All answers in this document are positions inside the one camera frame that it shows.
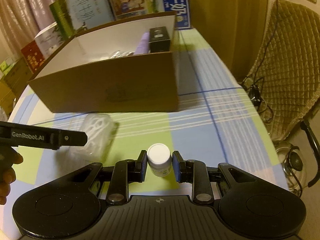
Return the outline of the left hand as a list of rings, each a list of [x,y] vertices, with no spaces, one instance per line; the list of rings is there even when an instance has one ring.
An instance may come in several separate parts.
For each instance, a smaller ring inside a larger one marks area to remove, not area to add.
[[[4,158],[9,158],[12,164],[21,164],[23,157],[10,146],[1,146],[1,167],[3,166]],[[10,193],[10,184],[16,180],[16,173],[12,167],[6,170],[1,170],[1,205],[7,202],[7,196]]]

